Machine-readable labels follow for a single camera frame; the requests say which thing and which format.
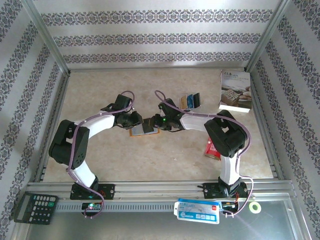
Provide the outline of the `white printed book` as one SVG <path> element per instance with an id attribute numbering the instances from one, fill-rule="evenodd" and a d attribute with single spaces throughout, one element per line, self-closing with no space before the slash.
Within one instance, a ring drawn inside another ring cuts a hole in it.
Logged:
<path id="1" fill-rule="evenodd" d="M 220 79 L 219 109 L 249 113 L 252 109 L 250 74 L 245 71 L 223 69 Z"/>

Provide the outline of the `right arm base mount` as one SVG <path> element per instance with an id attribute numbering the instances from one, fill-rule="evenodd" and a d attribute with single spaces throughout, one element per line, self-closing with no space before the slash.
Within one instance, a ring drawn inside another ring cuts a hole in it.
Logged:
<path id="1" fill-rule="evenodd" d="M 246 198 L 249 195 L 247 185 L 240 181 L 232 185 L 222 182 L 206 182 L 202 184 L 202 188 L 205 199 L 235 198 L 236 193 L 240 198 Z"/>

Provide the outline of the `green tape roll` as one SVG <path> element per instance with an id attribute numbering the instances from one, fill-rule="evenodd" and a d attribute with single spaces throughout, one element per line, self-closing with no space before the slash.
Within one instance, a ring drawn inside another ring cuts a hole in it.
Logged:
<path id="1" fill-rule="evenodd" d="M 262 210 L 261 205 L 256 201 L 250 202 L 248 207 L 249 207 L 249 210 L 251 211 L 251 213 L 253 213 L 253 214 L 259 214 Z"/>

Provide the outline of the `red paper packet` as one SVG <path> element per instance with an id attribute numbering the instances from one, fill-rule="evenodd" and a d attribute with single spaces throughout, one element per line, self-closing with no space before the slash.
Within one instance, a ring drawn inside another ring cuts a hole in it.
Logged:
<path id="1" fill-rule="evenodd" d="M 211 139 L 208 139 L 204 155 L 208 158 L 212 158 L 214 160 L 220 161 L 221 160 L 221 154 L 216 150 L 213 142 Z"/>

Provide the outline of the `dark glossy credit card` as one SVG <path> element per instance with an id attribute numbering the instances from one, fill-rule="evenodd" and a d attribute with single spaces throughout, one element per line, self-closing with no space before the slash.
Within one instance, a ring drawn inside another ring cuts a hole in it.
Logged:
<path id="1" fill-rule="evenodd" d="M 154 131 L 154 128 L 150 126 L 150 118 L 145 118 L 142 123 L 142 129 L 144 134 L 148 134 Z"/>

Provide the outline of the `blue white tissue pack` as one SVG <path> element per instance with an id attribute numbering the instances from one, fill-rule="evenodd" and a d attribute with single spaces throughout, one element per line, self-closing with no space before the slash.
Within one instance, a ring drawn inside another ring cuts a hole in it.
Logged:
<path id="1" fill-rule="evenodd" d="M 216 201 L 179 198 L 174 203 L 173 214 L 181 221 L 218 225 L 220 204 Z"/>

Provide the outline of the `black calculator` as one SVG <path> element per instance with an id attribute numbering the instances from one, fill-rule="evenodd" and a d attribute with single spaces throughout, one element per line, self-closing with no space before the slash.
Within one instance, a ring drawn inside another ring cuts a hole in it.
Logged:
<path id="1" fill-rule="evenodd" d="M 15 223 L 49 225 L 58 204 L 58 196 L 25 192 L 14 215 Z"/>

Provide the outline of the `orange leather card holder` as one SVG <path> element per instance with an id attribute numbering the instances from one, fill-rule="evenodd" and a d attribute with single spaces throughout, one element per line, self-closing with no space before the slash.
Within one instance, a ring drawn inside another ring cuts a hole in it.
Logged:
<path id="1" fill-rule="evenodd" d="M 130 137 L 140 137 L 140 136 L 148 136 L 148 135 L 156 135 L 159 134 L 160 130 L 158 128 L 154 128 L 153 132 L 149 132 L 147 134 L 144 134 L 143 132 L 143 126 L 141 124 L 140 127 L 137 127 L 135 129 L 129 130 Z"/>

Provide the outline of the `colour swatch cards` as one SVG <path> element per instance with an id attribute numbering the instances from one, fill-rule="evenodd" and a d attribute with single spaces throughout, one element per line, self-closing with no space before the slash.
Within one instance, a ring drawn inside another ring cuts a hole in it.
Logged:
<path id="1" fill-rule="evenodd" d="M 196 93 L 185 93 L 185 94 L 183 94 L 182 96 L 187 96 L 187 95 L 190 95 L 190 94 L 192 94 L 192 95 L 194 95 L 194 94 L 196 94 Z M 182 109 L 183 111 L 192 111 L 192 110 L 194 110 L 194 109 L 197 109 L 197 108 L 193 108 L 193 109 Z"/>

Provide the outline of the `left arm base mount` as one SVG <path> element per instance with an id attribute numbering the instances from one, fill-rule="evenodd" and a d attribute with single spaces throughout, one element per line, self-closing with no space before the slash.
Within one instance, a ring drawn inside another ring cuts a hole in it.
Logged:
<path id="1" fill-rule="evenodd" d="M 105 200 L 113 200 L 115 194 L 114 184 L 99 183 L 95 189 Z M 90 190 L 85 189 L 77 183 L 74 183 L 71 188 L 71 200 L 101 200 L 101 197 Z"/>

